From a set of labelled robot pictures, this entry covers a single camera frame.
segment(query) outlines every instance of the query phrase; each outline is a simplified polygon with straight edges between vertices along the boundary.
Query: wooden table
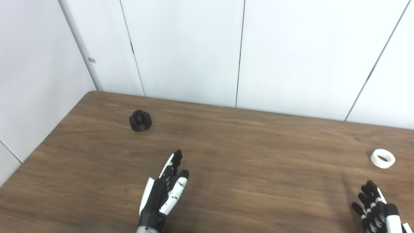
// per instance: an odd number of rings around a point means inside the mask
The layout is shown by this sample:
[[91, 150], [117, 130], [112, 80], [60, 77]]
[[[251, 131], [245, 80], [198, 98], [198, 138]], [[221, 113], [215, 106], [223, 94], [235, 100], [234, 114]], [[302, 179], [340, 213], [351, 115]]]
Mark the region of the wooden table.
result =
[[350, 204], [368, 179], [414, 226], [414, 131], [90, 92], [0, 189], [0, 232], [134, 233], [148, 177], [179, 148], [190, 178], [165, 233], [363, 233]]

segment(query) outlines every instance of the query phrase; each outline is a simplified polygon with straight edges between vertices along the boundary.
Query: black knob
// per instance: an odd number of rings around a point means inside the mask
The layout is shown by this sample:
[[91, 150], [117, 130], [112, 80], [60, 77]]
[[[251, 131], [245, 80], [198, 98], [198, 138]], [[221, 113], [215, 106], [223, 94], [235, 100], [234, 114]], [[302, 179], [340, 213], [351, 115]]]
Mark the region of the black knob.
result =
[[131, 128], [135, 131], [142, 132], [149, 129], [152, 125], [151, 116], [148, 112], [137, 110], [130, 117]]

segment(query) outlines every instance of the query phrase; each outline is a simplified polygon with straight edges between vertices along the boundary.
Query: white ring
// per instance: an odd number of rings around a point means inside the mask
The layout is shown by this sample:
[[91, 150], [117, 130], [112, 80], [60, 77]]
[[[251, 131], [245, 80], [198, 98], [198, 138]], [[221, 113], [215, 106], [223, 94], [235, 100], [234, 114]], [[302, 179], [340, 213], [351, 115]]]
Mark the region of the white ring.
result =
[[371, 162], [377, 167], [386, 169], [395, 163], [395, 157], [391, 152], [387, 150], [376, 149], [374, 152], [372, 152]]

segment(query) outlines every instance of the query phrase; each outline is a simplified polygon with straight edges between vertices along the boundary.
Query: robotic hand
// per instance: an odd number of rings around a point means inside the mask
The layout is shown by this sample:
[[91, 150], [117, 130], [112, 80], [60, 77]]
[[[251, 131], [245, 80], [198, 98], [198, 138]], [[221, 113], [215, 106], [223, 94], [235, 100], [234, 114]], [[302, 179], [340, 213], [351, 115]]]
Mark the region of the robotic hand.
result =
[[363, 193], [359, 193], [358, 198], [364, 208], [356, 202], [352, 203], [352, 208], [361, 217], [365, 233], [413, 233], [407, 223], [401, 224], [396, 205], [387, 204], [374, 182], [367, 181], [361, 190]]
[[181, 164], [181, 150], [174, 152], [158, 179], [148, 179], [140, 205], [140, 220], [136, 233], [161, 233], [167, 215], [173, 209], [188, 181], [189, 172], [182, 170], [174, 186], [173, 177]]

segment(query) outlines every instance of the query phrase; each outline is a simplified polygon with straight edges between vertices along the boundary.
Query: white wall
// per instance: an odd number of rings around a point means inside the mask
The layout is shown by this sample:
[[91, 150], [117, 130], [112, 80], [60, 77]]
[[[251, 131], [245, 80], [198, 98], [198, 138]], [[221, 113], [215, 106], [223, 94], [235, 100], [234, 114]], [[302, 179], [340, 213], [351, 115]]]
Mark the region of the white wall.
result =
[[143, 96], [120, 1], [59, 1], [98, 89]]
[[0, 1], [0, 31], [0, 140], [24, 161], [95, 87], [57, 0]]
[[246, 0], [237, 107], [344, 120], [407, 0]]
[[243, 0], [122, 0], [145, 95], [234, 107]]
[[0, 187], [20, 166], [20, 162], [0, 143]]
[[414, 3], [410, 3], [348, 120], [414, 129]]

